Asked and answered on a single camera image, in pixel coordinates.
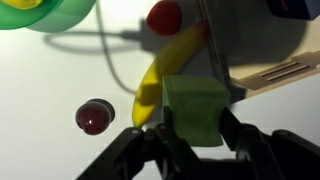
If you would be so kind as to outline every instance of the white table surface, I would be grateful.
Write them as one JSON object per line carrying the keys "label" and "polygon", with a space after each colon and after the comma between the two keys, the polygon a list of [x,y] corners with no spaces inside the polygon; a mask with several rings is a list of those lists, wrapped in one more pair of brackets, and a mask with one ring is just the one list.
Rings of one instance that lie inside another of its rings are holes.
{"label": "white table surface", "polygon": [[[105,31],[139,31],[155,0],[102,1]],[[97,32],[95,10],[71,31]],[[0,179],[75,179],[109,143],[131,126],[134,96],[118,86],[106,64],[98,36],[74,36],[55,42],[91,53],[66,52],[45,43],[45,33],[28,29],[0,31]],[[154,40],[166,42],[167,39]],[[107,38],[115,70],[129,89],[137,89],[154,55],[140,44]],[[121,52],[118,47],[129,47]],[[210,74],[204,50],[190,74]],[[285,128],[320,145],[320,76],[312,76],[236,103],[233,113],[263,132]],[[91,98],[111,102],[117,116],[102,134],[88,136],[74,120]],[[195,148],[200,157],[231,158],[226,146]],[[136,179],[160,179],[147,163]]]}

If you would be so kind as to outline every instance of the green foam block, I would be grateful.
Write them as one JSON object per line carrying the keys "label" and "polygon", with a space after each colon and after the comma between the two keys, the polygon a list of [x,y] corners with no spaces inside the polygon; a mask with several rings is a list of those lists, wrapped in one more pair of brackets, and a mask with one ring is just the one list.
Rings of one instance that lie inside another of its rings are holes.
{"label": "green foam block", "polygon": [[163,77],[163,106],[171,110],[172,127],[193,147],[223,145],[219,132],[229,92],[209,76]]}

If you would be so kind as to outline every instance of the red ball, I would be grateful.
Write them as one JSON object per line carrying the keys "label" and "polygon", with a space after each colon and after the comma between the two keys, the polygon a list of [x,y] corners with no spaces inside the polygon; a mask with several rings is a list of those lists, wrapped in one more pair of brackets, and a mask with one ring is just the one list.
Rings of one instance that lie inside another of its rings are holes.
{"label": "red ball", "polygon": [[108,102],[109,105],[102,103],[103,101],[90,100],[78,109],[76,123],[86,134],[97,135],[104,132],[114,119],[113,107]]}
{"label": "red ball", "polygon": [[179,32],[181,21],[180,7],[173,0],[159,1],[147,17],[149,28],[160,36],[171,36]]}

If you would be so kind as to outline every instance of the green bowl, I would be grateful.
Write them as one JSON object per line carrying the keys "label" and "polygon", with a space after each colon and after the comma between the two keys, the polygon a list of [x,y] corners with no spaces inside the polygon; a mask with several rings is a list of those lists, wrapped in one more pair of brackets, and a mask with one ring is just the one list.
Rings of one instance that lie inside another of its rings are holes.
{"label": "green bowl", "polygon": [[0,1],[0,30],[29,26],[53,12],[63,0],[46,0],[33,9],[20,10]]}
{"label": "green bowl", "polygon": [[27,28],[47,33],[66,31],[80,23],[95,3],[96,0],[64,0],[56,10]]}

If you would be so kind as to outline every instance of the yellow banana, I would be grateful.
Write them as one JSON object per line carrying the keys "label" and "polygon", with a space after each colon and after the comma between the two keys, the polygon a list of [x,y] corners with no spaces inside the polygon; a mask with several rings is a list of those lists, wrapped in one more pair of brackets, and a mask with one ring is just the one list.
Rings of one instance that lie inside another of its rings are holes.
{"label": "yellow banana", "polygon": [[42,3],[42,0],[1,0],[3,3],[16,9],[32,9]]}
{"label": "yellow banana", "polygon": [[174,37],[156,56],[136,92],[132,110],[134,127],[141,128],[151,116],[162,93],[162,77],[173,75],[197,52],[207,40],[206,22],[184,30]]}

